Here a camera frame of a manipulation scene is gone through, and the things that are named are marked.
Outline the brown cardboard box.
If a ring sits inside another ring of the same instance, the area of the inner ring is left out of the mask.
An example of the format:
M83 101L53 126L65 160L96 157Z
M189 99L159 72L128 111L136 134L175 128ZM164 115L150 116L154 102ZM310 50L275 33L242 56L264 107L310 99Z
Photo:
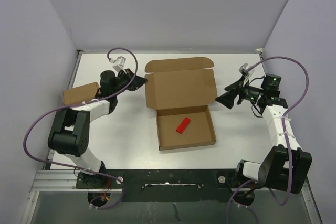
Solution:
M161 151L216 143L209 105L217 87L214 63L207 57L152 60L145 66L146 106L156 111ZM176 131L185 117L185 131Z

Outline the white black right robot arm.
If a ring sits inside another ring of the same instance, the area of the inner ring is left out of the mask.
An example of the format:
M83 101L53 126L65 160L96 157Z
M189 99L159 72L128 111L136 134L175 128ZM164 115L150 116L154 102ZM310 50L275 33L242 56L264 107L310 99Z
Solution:
M260 88L251 86L249 78L241 78L225 87L225 93L216 101L228 109L244 100L257 106L265 120L271 140L271 149L260 163L242 160L233 174L234 182L244 187L255 180L259 185L271 189L298 194L306 180L312 156L298 144L286 115L287 102L280 97L281 77L266 74Z

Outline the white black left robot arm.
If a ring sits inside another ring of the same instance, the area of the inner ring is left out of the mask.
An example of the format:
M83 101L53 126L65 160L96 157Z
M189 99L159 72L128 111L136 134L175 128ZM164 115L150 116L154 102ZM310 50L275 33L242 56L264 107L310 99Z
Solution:
M96 158L89 149L90 123L102 116L111 114L118 98L110 95L127 87L136 91L147 83L147 79L135 75L130 69L115 74L106 70L100 74L100 82L72 88L69 91L74 101L66 105L82 103L56 112L48 138L48 147L72 160L83 173L88 174L88 182L95 188L107 181L103 161Z

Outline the red rectangular block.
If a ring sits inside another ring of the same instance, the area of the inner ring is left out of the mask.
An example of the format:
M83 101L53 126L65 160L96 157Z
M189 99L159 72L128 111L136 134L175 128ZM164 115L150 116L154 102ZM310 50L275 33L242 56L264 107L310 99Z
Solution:
M185 117L183 119L183 121L179 124L179 126L177 127L176 131L178 133L182 134L185 131L185 129L188 127L188 125L190 124L190 122L191 122L191 119L188 118L188 117Z

